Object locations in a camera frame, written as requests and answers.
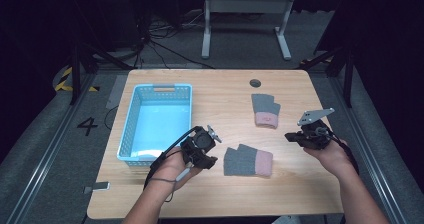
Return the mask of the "black metal stand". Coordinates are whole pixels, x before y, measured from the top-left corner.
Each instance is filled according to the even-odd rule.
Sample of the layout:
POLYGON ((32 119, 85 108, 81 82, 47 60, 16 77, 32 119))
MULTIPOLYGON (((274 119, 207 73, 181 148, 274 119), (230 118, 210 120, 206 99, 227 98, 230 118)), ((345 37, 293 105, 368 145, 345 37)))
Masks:
POLYGON ((100 56, 107 62, 112 63, 122 70, 133 70, 133 67, 125 64, 123 61, 108 54, 106 51, 100 50, 90 44, 77 42, 72 51, 71 75, 72 75, 72 99, 70 104, 74 105, 82 94, 81 71, 83 67, 88 74, 96 74, 99 66, 95 61, 93 54, 100 56))
POLYGON ((342 96, 347 107, 351 108, 351 88, 353 80, 354 62, 352 50, 349 47, 336 47, 333 50, 326 51, 323 54, 310 60, 302 60, 298 66, 298 69, 307 71, 327 59, 331 59, 331 61, 329 62, 329 66, 325 70, 325 73, 328 77, 337 77, 341 71, 344 71, 344 84, 342 96))

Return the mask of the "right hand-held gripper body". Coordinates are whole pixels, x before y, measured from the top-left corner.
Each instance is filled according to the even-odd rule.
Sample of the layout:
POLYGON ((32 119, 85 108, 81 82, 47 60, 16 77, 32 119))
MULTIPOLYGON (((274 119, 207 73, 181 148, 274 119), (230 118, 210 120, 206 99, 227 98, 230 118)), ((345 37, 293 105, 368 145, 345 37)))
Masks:
POLYGON ((333 112, 333 108, 305 111, 297 123, 301 127, 299 132, 303 134, 299 141, 308 141, 310 149, 324 149, 330 142, 330 128, 323 122, 323 118, 333 112))

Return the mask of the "person's left hand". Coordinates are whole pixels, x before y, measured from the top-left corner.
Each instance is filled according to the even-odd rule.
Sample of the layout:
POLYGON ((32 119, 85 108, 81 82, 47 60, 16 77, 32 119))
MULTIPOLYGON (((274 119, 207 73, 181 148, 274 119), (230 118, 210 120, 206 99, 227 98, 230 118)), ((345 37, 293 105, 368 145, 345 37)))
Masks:
POLYGON ((183 160, 181 149, 179 147, 175 147, 167 154, 165 160, 156 170, 149 182, 153 180, 173 182, 174 192, 200 172, 201 169, 199 168, 188 167, 183 160))

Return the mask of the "aluminium floor rail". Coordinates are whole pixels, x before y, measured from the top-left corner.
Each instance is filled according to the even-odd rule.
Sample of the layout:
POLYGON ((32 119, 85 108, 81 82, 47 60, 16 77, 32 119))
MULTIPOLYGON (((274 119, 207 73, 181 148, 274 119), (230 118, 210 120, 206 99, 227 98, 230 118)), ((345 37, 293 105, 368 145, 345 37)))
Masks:
POLYGON ((41 160, 31 174, 31 178, 25 186, 17 204, 9 215, 5 224, 21 224, 28 210, 38 194, 50 168, 60 150, 64 139, 65 132, 68 130, 70 123, 77 112, 80 103, 88 93, 90 86, 95 79, 95 74, 87 74, 81 82, 81 89, 78 97, 73 104, 68 105, 64 117, 62 118, 58 129, 54 133, 49 145, 43 153, 41 160))
POLYGON ((352 128, 358 151, 366 166, 366 169, 372 179, 374 187, 379 194, 380 200, 388 214, 388 218, 393 224, 406 224, 406 219, 402 213, 396 198, 387 182, 386 176, 383 174, 380 165, 378 164, 375 155, 372 153, 370 145, 359 125, 359 122, 354 115, 354 112, 349 108, 343 96, 343 87, 336 78, 329 78, 329 83, 335 92, 335 96, 341 105, 342 112, 347 117, 347 122, 352 128))

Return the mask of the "small silver flat device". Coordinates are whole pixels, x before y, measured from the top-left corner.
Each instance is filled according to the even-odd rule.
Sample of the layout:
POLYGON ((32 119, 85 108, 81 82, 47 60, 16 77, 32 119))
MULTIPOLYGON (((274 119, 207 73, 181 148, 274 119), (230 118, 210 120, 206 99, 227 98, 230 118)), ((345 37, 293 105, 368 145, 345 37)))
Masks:
POLYGON ((94 191, 103 191, 103 190, 108 190, 110 188, 110 183, 108 181, 105 182, 96 182, 91 186, 85 186, 83 188, 83 193, 84 194, 89 194, 92 193, 94 191))

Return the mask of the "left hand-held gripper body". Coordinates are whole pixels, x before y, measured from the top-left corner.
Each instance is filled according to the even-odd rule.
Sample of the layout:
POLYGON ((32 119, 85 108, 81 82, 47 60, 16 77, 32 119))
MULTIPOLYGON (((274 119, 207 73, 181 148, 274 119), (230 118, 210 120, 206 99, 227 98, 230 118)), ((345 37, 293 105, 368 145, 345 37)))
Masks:
POLYGON ((216 146, 216 143, 221 143, 222 140, 215 130, 208 125, 207 129, 198 127, 195 130, 194 136, 189 141, 189 146, 192 150, 202 154, 207 154, 212 148, 216 146))

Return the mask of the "person's right hand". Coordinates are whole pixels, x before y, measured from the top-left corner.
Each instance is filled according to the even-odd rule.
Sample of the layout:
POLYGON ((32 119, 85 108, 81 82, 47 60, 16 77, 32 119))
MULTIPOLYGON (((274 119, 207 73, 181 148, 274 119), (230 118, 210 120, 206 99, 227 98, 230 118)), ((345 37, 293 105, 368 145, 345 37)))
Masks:
POLYGON ((303 151, 316 158, 321 165, 337 178, 355 174, 355 169, 342 147, 331 141, 324 149, 303 148, 303 151))

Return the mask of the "light blue plastic basket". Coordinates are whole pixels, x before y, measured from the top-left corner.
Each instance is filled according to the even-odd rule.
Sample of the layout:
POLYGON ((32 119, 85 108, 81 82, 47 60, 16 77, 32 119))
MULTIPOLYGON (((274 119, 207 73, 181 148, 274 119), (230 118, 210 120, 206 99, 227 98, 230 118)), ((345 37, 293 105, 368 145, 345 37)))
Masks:
POLYGON ((138 84, 127 112, 117 159, 128 166, 150 166, 189 131, 191 84, 138 84))

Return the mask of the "white metal desk frame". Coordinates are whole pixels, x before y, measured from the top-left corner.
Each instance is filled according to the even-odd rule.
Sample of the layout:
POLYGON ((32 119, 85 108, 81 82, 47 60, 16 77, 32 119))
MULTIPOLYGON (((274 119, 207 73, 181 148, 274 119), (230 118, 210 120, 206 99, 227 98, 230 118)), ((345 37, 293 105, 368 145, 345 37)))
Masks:
POLYGON ((283 58, 292 58, 285 30, 288 24, 294 0, 204 0, 204 32, 201 57, 208 59, 211 47, 211 14, 212 13, 259 13, 281 14, 282 22, 274 28, 283 58))

